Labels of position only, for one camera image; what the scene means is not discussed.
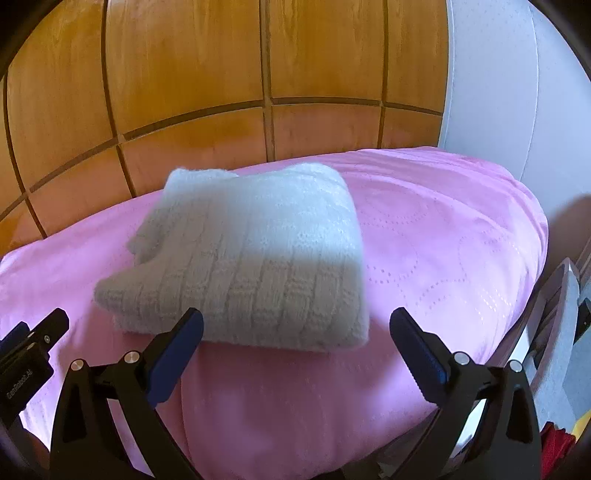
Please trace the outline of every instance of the pink bed sheet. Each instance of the pink bed sheet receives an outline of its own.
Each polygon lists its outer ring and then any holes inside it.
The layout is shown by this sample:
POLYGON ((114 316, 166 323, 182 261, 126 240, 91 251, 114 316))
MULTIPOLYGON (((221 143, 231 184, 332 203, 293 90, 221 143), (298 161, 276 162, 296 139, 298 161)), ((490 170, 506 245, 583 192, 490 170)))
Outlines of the pink bed sheet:
MULTIPOLYGON (((309 479, 404 433, 433 406, 389 337, 390 313, 405 306, 452 351, 482 362, 523 311, 544 265, 544 214, 500 166, 435 148, 306 161, 341 172, 355 201, 370 340, 331 354, 202 344, 158 411, 208 480, 309 479)), ((47 445, 71 361, 113 362, 150 340, 116 331, 110 315, 93 304, 92 290, 100 278, 132 264, 125 243, 159 195, 111 207, 0 264, 0 336, 22 320, 36 324, 55 307, 70 317, 70 331, 51 358, 56 373, 22 414, 47 445)), ((112 410, 134 465, 146 471, 120 409, 112 410)))

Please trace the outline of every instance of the cable knit pattern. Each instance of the cable knit pattern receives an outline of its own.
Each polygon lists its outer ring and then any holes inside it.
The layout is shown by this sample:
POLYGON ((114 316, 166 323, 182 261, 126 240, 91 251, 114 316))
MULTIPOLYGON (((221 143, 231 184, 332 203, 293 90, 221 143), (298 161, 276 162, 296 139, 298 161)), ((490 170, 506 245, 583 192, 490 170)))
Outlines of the cable knit pattern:
POLYGON ((122 330, 160 333, 196 307, 213 342, 330 351, 368 339, 361 233, 330 167, 176 170, 128 249, 134 267, 95 289, 122 330))

